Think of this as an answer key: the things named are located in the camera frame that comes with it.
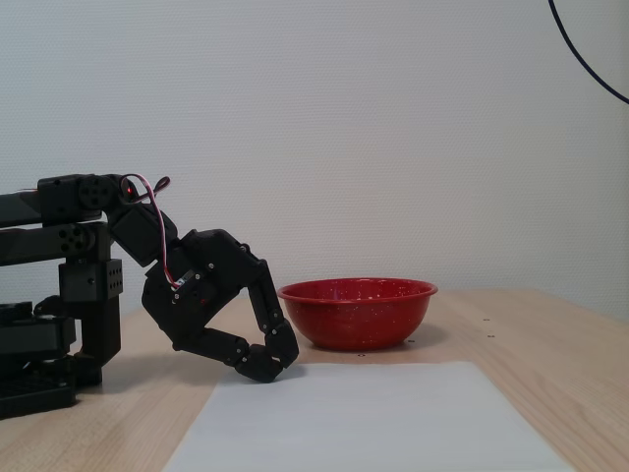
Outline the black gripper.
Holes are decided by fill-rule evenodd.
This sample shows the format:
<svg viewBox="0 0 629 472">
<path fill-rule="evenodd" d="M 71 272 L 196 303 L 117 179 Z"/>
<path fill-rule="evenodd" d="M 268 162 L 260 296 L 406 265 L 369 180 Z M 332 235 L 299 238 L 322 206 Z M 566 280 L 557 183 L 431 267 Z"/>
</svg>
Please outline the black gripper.
<svg viewBox="0 0 629 472">
<path fill-rule="evenodd" d="M 299 355 L 294 330 L 283 315 L 268 264 L 222 229 L 190 231 L 167 253 L 173 287 L 159 267 L 146 274 L 144 309 L 172 342 L 185 351 L 219 361 L 241 376 L 273 382 Z M 265 346 L 207 323 L 248 288 Z"/>
</svg>

